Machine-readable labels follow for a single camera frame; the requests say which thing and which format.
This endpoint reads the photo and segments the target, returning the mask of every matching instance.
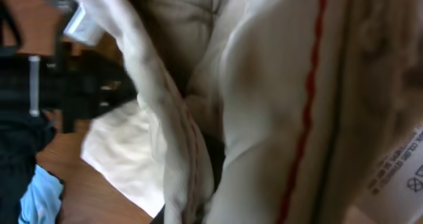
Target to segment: red stitching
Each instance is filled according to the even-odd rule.
[[[287,188],[282,198],[280,215],[277,223],[285,223],[288,217],[289,206],[291,203],[291,196],[295,190],[295,185],[297,181],[297,174],[299,165],[304,156],[305,146],[307,143],[307,138],[309,137],[311,128],[313,127],[313,121],[311,119],[311,108],[315,98],[316,88],[315,88],[315,79],[317,68],[319,66],[319,51],[321,45],[321,39],[323,36],[323,16],[325,13],[327,5],[327,0],[319,0],[319,14],[317,15],[315,21],[315,41],[313,44],[313,49],[311,51],[311,70],[307,74],[307,80],[305,83],[305,88],[307,90],[307,103],[303,110],[303,125],[304,130],[299,137],[297,144],[297,154],[295,160],[291,166],[288,175]]]

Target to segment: blue garment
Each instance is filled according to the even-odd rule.
[[[63,185],[36,165],[35,175],[20,199],[19,224],[54,224],[59,213]]]

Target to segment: brown floor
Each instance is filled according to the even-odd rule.
[[[51,54],[54,26],[59,18],[57,10],[42,0],[6,2],[23,33],[22,51]],[[37,156],[40,166],[65,182],[60,223],[149,223],[150,216],[79,158],[81,142],[88,128],[89,121],[81,121],[76,125],[75,133],[57,134],[54,141]]]

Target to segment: seam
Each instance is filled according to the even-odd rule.
[[[291,197],[296,186],[299,165],[301,164],[301,161],[304,157],[307,139],[309,137],[311,129],[313,128],[313,121],[311,119],[311,109],[312,109],[315,94],[316,94],[315,81],[316,81],[317,68],[319,66],[319,52],[320,52],[321,40],[323,37],[323,17],[325,14],[326,6],[327,6],[327,0],[319,0],[319,12],[315,21],[315,40],[313,42],[313,47],[311,50],[311,69],[308,72],[307,78],[305,81],[305,88],[307,91],[307,102],[303,109],[303,115],[302,115],[304,130],[301,133],[297,142],[297,151],[296,151],[295,159],[289,170],[288,180],[286,185],[287,188],[284,195],[282,196],[280,213],[277,219],[277,223],[285,223],[288,217],[289,207],[291,204]]]

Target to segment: clothing tag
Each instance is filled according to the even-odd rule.
[[[88,46],[97,45],[104,30],[87,14],[84,7],[80,5],[72,19],[69,21],[63,34]]]
[[[357,206],[376,223],[414,223],[423,214],[423,126],[380,161]]]

